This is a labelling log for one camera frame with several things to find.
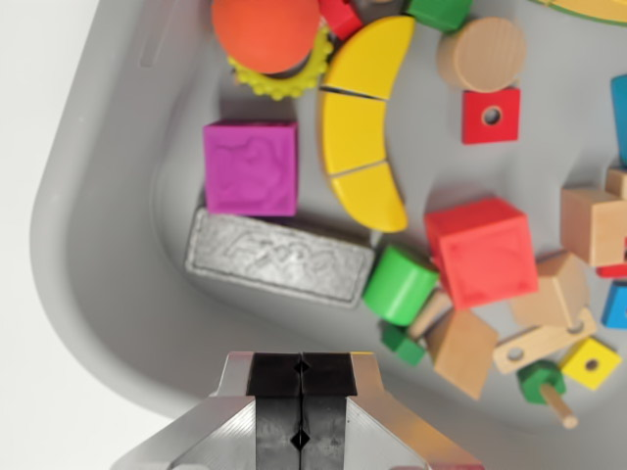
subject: yellow block with hole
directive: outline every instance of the yellow block with hole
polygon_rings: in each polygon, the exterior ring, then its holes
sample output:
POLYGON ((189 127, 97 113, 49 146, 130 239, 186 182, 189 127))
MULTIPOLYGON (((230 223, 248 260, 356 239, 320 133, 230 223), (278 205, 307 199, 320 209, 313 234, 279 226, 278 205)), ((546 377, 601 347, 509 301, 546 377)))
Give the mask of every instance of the yellow block with hole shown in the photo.
POLYGON ((627 24, 627 0, 536 0, 566 13, 607 23, 627 24))
POLYGON ((336 54, 323 85, 389 99, 410 47, 415 20, 377 20, 357 32, 336 54))
POLYGON ((559 368, 564 375, 596 390, 622 361, 622 357, 606 345, 588 338, 572 347, 559 368))
POLYGON ((320 93, 324 167, 331 175, 383 162, 387 104, 339 93, 320 93))
POLYGON ((331 187, 344 209, 360 224, 381 232, 407 228, 405 207, 387 163, 333 177, 331 187))

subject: orange foam ball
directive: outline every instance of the orange foam ball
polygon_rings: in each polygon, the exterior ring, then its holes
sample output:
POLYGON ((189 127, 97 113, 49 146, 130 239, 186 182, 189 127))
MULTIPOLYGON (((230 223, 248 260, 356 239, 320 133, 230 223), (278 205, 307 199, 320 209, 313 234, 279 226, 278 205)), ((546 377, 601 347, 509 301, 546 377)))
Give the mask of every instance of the orange foam ball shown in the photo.
POLYGON ((299 65, 314 46, 318 0, 214 0, 217 40, 226 53, 260 73, 299 65))

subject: wooden plank with holes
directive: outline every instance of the wooden plank with holes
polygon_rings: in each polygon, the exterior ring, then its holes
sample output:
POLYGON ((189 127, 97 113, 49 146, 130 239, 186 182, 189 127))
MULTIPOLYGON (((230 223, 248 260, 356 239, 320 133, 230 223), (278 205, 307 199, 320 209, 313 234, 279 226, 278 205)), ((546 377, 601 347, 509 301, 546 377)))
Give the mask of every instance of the wooden plank with holes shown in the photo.
POLYGON ((514 372, 594 335, 597 322, 592 312, 588 308, 582 309, 579 319, 578 328, 539 326, 500 342, 494 350, 497 369, 503 374, 514 372))

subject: silver foam block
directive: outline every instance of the silver foam block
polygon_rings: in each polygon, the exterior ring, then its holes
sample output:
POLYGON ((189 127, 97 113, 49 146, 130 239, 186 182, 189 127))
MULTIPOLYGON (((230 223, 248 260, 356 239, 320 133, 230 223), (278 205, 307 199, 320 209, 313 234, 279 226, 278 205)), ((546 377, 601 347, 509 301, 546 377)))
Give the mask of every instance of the silver foam block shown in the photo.
POLYGON ((188 272, 327 305, 353 308, 372 249, 237 215, 198 209, 188 272))

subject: pink block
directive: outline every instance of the pink block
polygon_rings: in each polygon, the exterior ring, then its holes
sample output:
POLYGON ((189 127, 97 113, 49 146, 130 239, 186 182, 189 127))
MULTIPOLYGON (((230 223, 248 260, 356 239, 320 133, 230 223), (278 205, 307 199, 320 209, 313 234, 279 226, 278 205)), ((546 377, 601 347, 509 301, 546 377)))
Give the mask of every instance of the pink block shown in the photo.
POLYGON ((296 122, 220 121, 204 137, 209 212, 296 214, 296 122))

